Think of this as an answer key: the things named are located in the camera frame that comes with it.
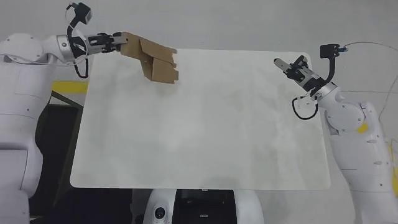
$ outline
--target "black panel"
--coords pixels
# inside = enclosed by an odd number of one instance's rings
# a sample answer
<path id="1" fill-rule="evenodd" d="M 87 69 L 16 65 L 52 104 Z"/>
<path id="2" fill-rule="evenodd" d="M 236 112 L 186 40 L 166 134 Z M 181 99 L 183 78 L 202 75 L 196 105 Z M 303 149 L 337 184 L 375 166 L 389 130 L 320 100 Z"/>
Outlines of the black panel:
<path id="1" fill-rule="evenodd" d="M 36 193 L 29 199 L 30 215 L 46 215 L 54 204 L 77 113 L 70 106 L 48 105 L 40 115 L 35 140 L 43 167 Z"/>
<path id="2" fill-rule="evenodd" d="M 177 190 L 172 224 L 236 224 L 233 190 Z"/>

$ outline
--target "wire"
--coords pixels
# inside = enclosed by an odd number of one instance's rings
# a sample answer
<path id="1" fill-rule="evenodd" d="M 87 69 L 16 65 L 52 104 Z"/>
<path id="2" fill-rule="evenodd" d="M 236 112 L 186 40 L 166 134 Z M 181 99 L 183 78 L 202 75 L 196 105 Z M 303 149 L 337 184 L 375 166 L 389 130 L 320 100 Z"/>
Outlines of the wire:
<path id="1" fill-rule="evenodd" d="M 313 113 L 311 116 L 309 116 L 309 117 L 307 117 L 307 118 L 301 117 L 301 116 L 296 112 L 296 107 L 294 106 L 294 102 L 295 102 L 296 100 L 298 100 L 298 99 L 299 99 L 299 98 L 296 97 L 296 98 L 294 98 L 294 99 L 292 100 L 292 108 L 293 108 L 294 114 L 296 114 L 296 116 L 297 116 L 299 119 L 301 119 L 301 120 L 309 120 L 309 119 L 312 119 L 313 117 L 315 117 L 315 115 L 317 115 L 317 113 L 318 113 L 318 103 L 315 104 L 315 111 L 314 111 L 314 113 Z"/>
<path id="2" fill-rule="evenodd" d="M 381 44 L 381 43 L 379 43 L 379 42 L 352 42 L 352 43 L 349 43 L 349 44 L 344 45 L 343 48 L 345 48 L 345 47 L 347 47 L 347 46 L 350 46 L 350 45 L 353 45 L 353 44 L 376 44 L 376 45 L 380 45 L 380 46 L 384 46 L 384 47 L 393 49 L 393 50 L 395 50 L 396 52 L 398 52 L 398 49 L 397 49 L 397 48 L 394 48 L 394 47 L 392 47 L 392 46 L 390 46 L 390 45 L 387 45 L 387 44 Z M 381 110 L 380 113 L 379 113 L 379 122 L 380 122 L 380 123 L 381 123 L 381 120 L 380 120 L 381 115 L 383 114 L 384 110 L 386 109 L 386 106 L 387 106 L 387 104 L 388 104 L 388 100 L 389 100 L 389 98 L 390 98 L 391 91 L 392 91 L 392 89 L 394 88 L 394 85 L 396 84 L 397 81 L 398 81 L 398 75 L 396 76 L 396 78 L 395 78 L 394 81 L 392 82 L 392 84 L 391 84 L 391 86 L 390 86 L 390 89 L 388 90 L 387 98 L 386 98 L 386 101 L 384 102 L 384 106 L 383 106 L 382 110 Z"/>
<path id="3" fill-rule="evenodd" d="M 343 48 L 348 47 L 348 46 L 353 45 L 353 44 L 377 44 L 377 45 L 381 45 L 381 46 L 385 46 L 387 48 L 393 49 L 393 50 L 398 52 L 398 49 L 396 49 L 394 47 L 391 47 L 390 45 L 387 45 L 387 44 L 381 44 L 379 42 L 352 42 L 352 43 L 344 45 Z"/>
<path id="4" fill-rule="evenodd" d="M 68 17 L 67 17 L 67 13 L 68 13 L 69 9 L 71 8 L 72 4 L 73 3 L 69 3 L 67 9 L 65 10 L 65 22 L 67 23 L 68 28 L 70 27 L 72 29 L 72 31 L 70 31 L 70 34 L 72 34 L 72 32 L 75 30 L 75 28 L 70 24 L 71 22 L 68 21 Z M 86 50 L 85 50 L 86 51 L 86 55 L 85 55 L 85 60 L 86 60 L 85 75 L 81 75 L 80 74 L 77 64 L 74 64 L 73 66 L 75 67 L 76 74 L 80 78 L 87 79 L 88 78 L 88 47 L 87 47 L 87 44 L 86 44 L 85 40 L 81 36 L 80 36 L 80 39 L 83 41 L 83 43 L 85 44 L 85 47 L 86 47 Z"/>

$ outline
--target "gray floor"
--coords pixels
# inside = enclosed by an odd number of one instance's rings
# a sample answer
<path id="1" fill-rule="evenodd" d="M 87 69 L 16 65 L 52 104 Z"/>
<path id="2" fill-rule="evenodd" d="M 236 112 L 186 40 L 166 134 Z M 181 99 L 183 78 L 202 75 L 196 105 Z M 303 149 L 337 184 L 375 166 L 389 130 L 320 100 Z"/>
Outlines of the gray floor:
<path id="1" fill-rule="evenodd" d="M 93 8 L 86 33 L 126 30 L 176 48 L 298 51 L 327 74 L 319 45 L 376 41 L 398 46 L 397 0 L 0 0 L 0 39 L 15 32 L 44 38 L 65 33 L 69 1 Z M 346 96 L 380 111 L 398 73 L 398 55 L 374 45 L 352 46 L 338 59 L 335 83 Z M 398 85 L 382 117 L 398 137 Z M 266 223 L 353 223 L 351 197 L 328 140 L 331 188 L 258 192 Z"/>

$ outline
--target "cardboard flap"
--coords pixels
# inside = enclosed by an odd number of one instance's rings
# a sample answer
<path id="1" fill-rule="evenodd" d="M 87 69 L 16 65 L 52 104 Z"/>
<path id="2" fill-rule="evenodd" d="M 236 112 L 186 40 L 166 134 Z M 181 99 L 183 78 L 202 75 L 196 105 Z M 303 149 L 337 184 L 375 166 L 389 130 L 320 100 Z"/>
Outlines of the cardboard flap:
<path id="1" fill-rule="evenodd" d="M 152 80 L 152 70 L 154 67 L 154 58 L 148 56 L 145 59 L 140 60 L 142 72 L 144 72 L 144 76 L 150 80 Z"/>
<path id="2" fill-rule="evenodd" d="M 140 38 L 142 51 L 151 57 L 155 57 L 164 62 L 168 62 L 176 67 L 176 64 L 173 61 L 173 54 L 176 54 L 177 51 L 175 49 L 171 49 L 168 47 L 164 47 L 155 42 L 151 42 L 147 39 Z"/>
<path id="3" fill-rule="evenodd" d="M 175 80 L 178 80 L 178 71 L 174 69 L 173 65 L 155 58 L 153 63 L 152 81 L 174 84 Z"/>
<path id="4" fill-rule="evenodd" d="M 127 43 L 121 45 L 120 54 L 140 60 L 144 76 L 153 82 L 174 83 L 178 80 L 178 71 L 173 60 L 175 49 L 164 47 L 155 42 L 133 35 L 122 33 Z"/>
<path id="5" fill-rule="evenodd" d="M 120 53 L 122 55 L 139 60 L 147 58 L 147 55 L 142 51 L 141 43 L 139 40 L 140 37 L 138 35 L 123 32 L 122 36 L 128 39 L 127 45 L 125 44 L 121 46 Z"/>

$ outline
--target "black bracket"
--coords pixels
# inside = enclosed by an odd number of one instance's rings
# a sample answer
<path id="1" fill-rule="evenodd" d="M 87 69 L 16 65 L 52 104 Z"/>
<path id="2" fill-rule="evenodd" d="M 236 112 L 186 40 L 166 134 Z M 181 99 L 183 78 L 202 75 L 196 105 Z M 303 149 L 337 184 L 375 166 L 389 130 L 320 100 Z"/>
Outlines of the black bracket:
<path id="1" fill-rule="evenodd" d="M 295 80 L 297 82 L 302 82 L 305 76 L 300 72 L 300 69 L 303 67 L 308 68 L 308 63 L 304 62 L 304 56 L 301 55 L 294 63 L 291 63 L 291 68 L 287 69 L 285 74 L 287 78 Z"/>
<path id="2" fill-rule="evenodd" d="M 320 58 L 329 59 L 329 75 L 323 85 L 326 85 L 327 83 L 329 83 L 331 81 L 331 79 L 333 79 L 333 77 L 335 76 L 336 57 L 338 57 L 340 55 L 340 52 L 344 52 L 344 51 L 345 50 L 340 49 L 340 45 L 338 45 L 338 44 L 321 45 Z"/>

